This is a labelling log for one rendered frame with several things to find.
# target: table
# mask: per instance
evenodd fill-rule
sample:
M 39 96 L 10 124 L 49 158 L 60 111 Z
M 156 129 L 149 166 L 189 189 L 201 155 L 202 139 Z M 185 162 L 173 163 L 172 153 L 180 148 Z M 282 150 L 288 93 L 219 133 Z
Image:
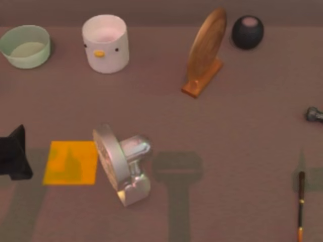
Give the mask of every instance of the table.
M 113 75 L 90 69 L 81 28 L 48 31 L 55 50 L 42 67 L 18 70 L 0 58 L 0 134 L 24 124 L 35 173 L 29 181 L 0 177 L 1 241 L 174 242 L 173 200 L 153 177 L 161 152 L 197 157 L 203 166 L 189 188 L 191 242 L 296 241 L 292 174 L 304 159 L 310 169 L 322 167 L 323 127 L 303 113 L 323 108 L 323 28 L 267 27 L 250 52 L 233 48 L 227 31 L 224 68 L 196 100 L 180 91 L 195 27 L 130 28 L 130 64 Z M 151 195 L 129 208 L 100 165 L 94 186 L 41 183 L 50 142 L 91 140 L 101 122 L 120 140 L 146 134 L 153 142 L 145 164 Z M 305 194 L 304 241 L 323 239 L 322 201 L 320 189 Z

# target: black round object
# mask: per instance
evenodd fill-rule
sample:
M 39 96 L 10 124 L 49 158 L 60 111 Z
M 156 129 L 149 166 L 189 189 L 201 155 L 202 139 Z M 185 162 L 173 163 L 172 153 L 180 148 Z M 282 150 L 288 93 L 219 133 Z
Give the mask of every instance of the black round object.
M 253 49 L 262 41 L 264 27 L 255 16 L 239 18 L 232 28 L 232 41 L 240 49 Z

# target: paintbrush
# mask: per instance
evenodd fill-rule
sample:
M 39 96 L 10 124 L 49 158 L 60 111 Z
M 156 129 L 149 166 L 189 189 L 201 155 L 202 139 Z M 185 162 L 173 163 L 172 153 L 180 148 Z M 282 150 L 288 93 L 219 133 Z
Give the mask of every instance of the paintbrush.
M 298 229 L 297 242 L 303 240 L 303 206 L 304 206 L 304 190 L 305 190 L 305 172 L 298 174 Z

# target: yellow envelope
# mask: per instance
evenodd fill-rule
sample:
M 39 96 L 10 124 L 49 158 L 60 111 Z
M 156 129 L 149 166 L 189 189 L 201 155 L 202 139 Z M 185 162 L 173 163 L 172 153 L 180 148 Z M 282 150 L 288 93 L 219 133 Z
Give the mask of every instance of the yellow envelope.
M 52 141 L 44 185 L 93 185 L 97 151 L 93 141 Z

